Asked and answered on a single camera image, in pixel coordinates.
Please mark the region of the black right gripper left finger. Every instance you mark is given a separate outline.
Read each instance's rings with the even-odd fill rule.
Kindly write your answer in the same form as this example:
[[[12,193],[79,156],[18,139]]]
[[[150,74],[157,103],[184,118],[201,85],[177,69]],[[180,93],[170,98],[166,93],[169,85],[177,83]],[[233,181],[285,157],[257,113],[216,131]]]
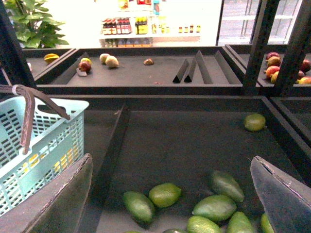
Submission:
[[[53,181],[1,216],[2,233],[75,233],[90,190],[93,162],[86,154]]]

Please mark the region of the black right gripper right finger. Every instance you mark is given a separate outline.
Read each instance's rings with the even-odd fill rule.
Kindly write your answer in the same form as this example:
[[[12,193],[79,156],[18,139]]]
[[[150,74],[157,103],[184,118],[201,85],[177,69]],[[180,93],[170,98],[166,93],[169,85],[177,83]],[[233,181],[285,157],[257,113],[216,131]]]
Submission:
[[[259,156],[251,177],[264,211],[276,233],[311,231],[311,189]]]

